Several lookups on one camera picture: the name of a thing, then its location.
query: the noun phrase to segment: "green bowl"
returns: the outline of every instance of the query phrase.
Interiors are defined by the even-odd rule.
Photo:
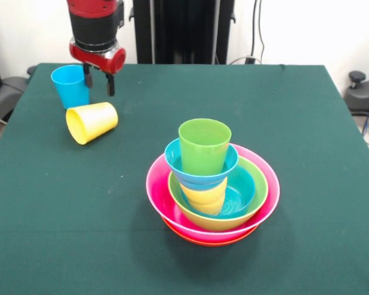
[[[266,201],[266,197],[268,196],[268,183],[264,173],[251,161],[243,157],[239,157],[238,165],[247,170],[248,173],[253,177],[256,187],[255,195],[250,202],[247,211],[242,216],[236,218],[219,219],[202,216],[195,213],[194,209],[184,199],[183,194],[181,193],[179,181],[176,179],[175,175],[171,173],[168,179],[169,191],[180,211],[190,221],[197,224],[199,227],[218,232],[233,229],[248,221]]]

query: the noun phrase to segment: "plastic bowl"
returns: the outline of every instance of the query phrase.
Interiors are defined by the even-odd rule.
[[[181,193],[177,179],[172,175],[169,176],[168,189],[175,203],[179,206],[180,211],[194,224],[207,230],[221,232],[223,230],[233,229],[248,221],[263,205],[268,195],[268,184],[261,170],[247,159],[240,157],[238,167],[232,172],[236,173],[233,177],[228,176],[228,190],[237,192],[233,199],[226,198],[225,207],[235,207],[236,202],[240,202],[241,207],[244,207],[244,195],[248,194],[248,204],[245,210],[239,210],[237,214],[233,214],[228,218],[216,218],[215,216],[205,216],[194,212],[194,210],[186,203],[183,194]],[[244,176],[251,174],[254,181],[247,182],[248,179]]]
[[[221,242],[203,242],[203,241],[197,241],[197,240],[194,240],[192,238],[189,238],[187,236],[185,236],[183,233],[179,232],[176,230],[176,228],[174,228],[172,226],[172,224],[166,220],[166,219],[162,219],[163,222],[174,232],[176,233],[179,237],[185,239],[186,241],[190,242],[190,243],[193,243],[193,244],[196,244],[196,245],[199,245],[199,246],[204,246],[204,247],[222,247],[222,246],[228,246],[228,245],[232,245],[234,243],[237,243],[245,238],[247,238],[252,232],[254,232],[258,226],[255,226],[255,227],[252,227],[250,230],[244,232],[240,237],[237,237],[233,240],[227,240],[227,241],[221,241]]]
[[[188,189],[194,189],[197,191],[212,189],[221,183],[225,177],[232,172],[232,170],[238,164],[239,156],[235,148],[230,144],[227,150],[226,160],[223,165],[223,171],[217,175],[197,176],[187,174],[182,171],[181,156],[180,156],[180,143],[179,138],[173,140],[165,148],[165,160],[172,170],[173,174],[178,178]]]
[[[256,192],[256,184],[253,176],[251,175],[251,173],[254,173],[254,171],[262,177],[262,180],[258,179],[258,181],[262,181],[263,185],[266,186],[266,194],[268,194],[268,184],[261,170],[255,166],[255,164],[251,163],[251,161],[243,157],[239,157],[238,166],[236,166],[236,168],[228,176],[228,186],[225,192],[224,206],[218,215],[210,215],[201,211],[197,211],[186,197],[187,195],[183,195],[185,191],[182,189],[183,200],[186,204],[184,207],[196,214],[208,218],[218,219],[237,218],[253,210],[256,211],[260,209],[266,200],[266,194],[264,195],[264,201],[259,202],[259,200],[256,198],[255,202],[252,202]],[[170,179],[168,180],[168,183],[168,187],[170,189]]]
[[[235,145],[239,155],[251,160],[264,173],[268,182],[268,196],[264,205],[252,216],[247,222],[235,229],[226,230],[224,232],[211,232],[202,229],[192,223],[179,210],[170,196],[168,190],[168,176],[170,167],[162,154],[151,165],[146,177],[146,191],[149,201],[153,208],[171,225],[183,235],[202,242],[222,242],[240,237],[245,231],[261,224],[275,210],[280,197],[279,180],[271,166],[263,160],[259,155],[248,149]]]

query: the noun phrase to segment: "blue bowl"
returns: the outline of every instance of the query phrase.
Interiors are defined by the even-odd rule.
[[[228,175],[226,196],[224,205],[218,215],[202,213],[193,208],[185,193],[182,191],[182,198],[189,210],[194,213],[215,219],[231,219],[245,215],[256,192],[256,185],[250,173],[240,165]]]
[[[177,177],[180,183],[188,189],[204,191],[213,189],[221,183],[230,172],[238,165],[239,155],[236,149],[230,144],[227,150],[226,160],[224,161],[223,169],[220,174],[198,176],[187,174],[182,171],[182,161],[180,155],[179,138],[173,140],[165,148],[165,161],[168,163],[173,174]]]

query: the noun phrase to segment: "black robot cylinder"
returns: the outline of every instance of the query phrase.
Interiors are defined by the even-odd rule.
[[[84,18],[70,13],[75,43],[89,52],[103,52],[116,44],[117,15]]]

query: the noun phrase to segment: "stacked cups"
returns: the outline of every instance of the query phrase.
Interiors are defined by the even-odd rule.
[[[165,158],[188,203],[198,212],[218,215],[224,204],[228,175],[238,164],[230,145],[231,130],[212,119],[193,119],[179,127],[179,138]]]

